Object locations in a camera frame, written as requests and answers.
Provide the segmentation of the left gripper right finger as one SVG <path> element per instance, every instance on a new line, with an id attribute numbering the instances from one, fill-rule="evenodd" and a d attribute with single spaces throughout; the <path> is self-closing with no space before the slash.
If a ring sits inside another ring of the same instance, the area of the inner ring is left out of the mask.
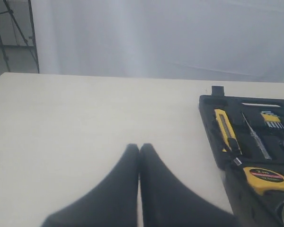
<path id="1" fill-rule="evenodd" d="M 140 189 L 146 227 L 239 227 L 238 219 L 186 187 L 154 146 L 140 149 Z"/>

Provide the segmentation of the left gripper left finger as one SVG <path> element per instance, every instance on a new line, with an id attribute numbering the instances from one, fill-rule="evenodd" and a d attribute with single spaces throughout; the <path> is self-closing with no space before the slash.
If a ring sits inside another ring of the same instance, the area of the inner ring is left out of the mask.
<path id="1" fill-rule="evenodd" d="M 136 227 L 139 148 L 128 144 L 111 172 L 91 191 L 49 215 L 44 227 Z"/>

